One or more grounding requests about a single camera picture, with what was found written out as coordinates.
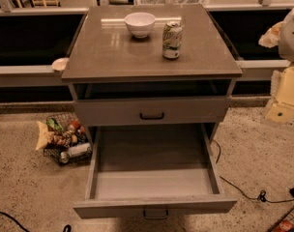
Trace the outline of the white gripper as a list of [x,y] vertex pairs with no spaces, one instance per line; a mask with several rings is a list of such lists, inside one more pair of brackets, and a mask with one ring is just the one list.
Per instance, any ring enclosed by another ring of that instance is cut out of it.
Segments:
[[[281,21],[269,28],[258,43],[268,48],[277,46],[282,24]],[[267,105],[264,118],[277,124],[289,122],[294,116],[294,64],[283,72],[273,72],[271,96],[274,102]]]

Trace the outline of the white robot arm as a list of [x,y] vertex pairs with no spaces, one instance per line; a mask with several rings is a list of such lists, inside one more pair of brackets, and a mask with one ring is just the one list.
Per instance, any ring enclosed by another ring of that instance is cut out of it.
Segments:
[[271,98],[263,120],[285,124],[294,116],[294,7],[283,21],[273,25],[258,41],[261,46],[279,48],[279,56],[290,62],[283,72],[273,71]]

